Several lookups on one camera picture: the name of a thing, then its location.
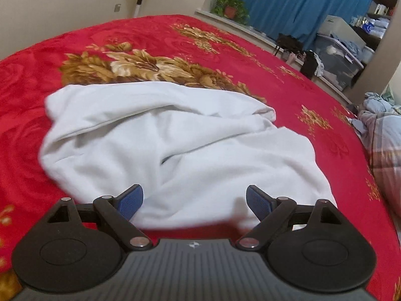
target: transparent storage box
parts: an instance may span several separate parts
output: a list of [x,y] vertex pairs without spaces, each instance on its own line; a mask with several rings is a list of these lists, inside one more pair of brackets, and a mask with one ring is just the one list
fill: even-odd
[[338,40],[318,34],[314,43],[314,52],[324,64],[324,70],[330,74],[324,77],[340,91],[351,87],[352,78],[363,69],[362,63]]

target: red bedspread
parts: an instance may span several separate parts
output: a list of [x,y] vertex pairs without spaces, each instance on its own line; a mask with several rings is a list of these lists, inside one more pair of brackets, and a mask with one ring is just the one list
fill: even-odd
[[[376,250],[378,264],[368,290],[382,301],[401,296],[400,247],[362,144],[345,118],[351,115],[273,55],[186,16],[113,21],[41,42],[0,62],[0,270],[10,268],[16,243],[64,195],[37,160],[51,126],[45,97],[68,83],[148,80],[265,99],[277,111],[277,126],[311,140],[339,209]],[[238,236],[218,225],[149,234]]]

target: potted plant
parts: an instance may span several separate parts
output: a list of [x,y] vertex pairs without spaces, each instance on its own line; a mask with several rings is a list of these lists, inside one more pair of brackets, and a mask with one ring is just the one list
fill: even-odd
[[246,25],[249,15],[242,0],[216,0],[212,13],[232,19],[239,24]]

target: white logo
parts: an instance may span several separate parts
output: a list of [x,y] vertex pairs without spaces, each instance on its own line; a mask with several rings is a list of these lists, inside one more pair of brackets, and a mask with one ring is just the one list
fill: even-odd
[[189,246],[190,246],[191,248],[196,249],[197,247],[200,247],[201,244],[200,244],[199,242],[194,241],[194,242],[191,242],[191,243],[189,244]]

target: windowsill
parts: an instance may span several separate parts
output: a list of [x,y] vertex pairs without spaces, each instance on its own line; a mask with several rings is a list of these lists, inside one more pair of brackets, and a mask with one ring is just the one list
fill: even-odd
[[[201,14],[203,16],[212,18],[218,22],[221,22],[223,24],[226,24],[230,27],[233,27],[237,30],[240,30],[258,40],[260,40],[261,42],[270,45],[272,48],[276,47],[276,44],[273,40],[270,40],[269,38],[259,34],[259,32],[255,31],[252,29],[252,27],[248,27],[248,26],[244,26],[244,25],[240,25],[230,19],[227,18],[223,18],[223,17],[219,17],[215,14],[212,14],[211,12],[205,11],[205,10],[201,10],[201,9],[197,9],[196,12],[197,14]],[[295,62],[297,62],[300,66],[303,66],[303,62],[301,60],[296,59]],[[340,95],[344,100],[346,100],[349,104],[351,104],[351,101],[337,88],[335,87],[332,83],[330,83],[328,80],[326,80],[324,77],[316,77],[318,80],[320,79],[322,82],[324,82],[327,86],[329,86],[332,90],[334,90],[338,95]]]

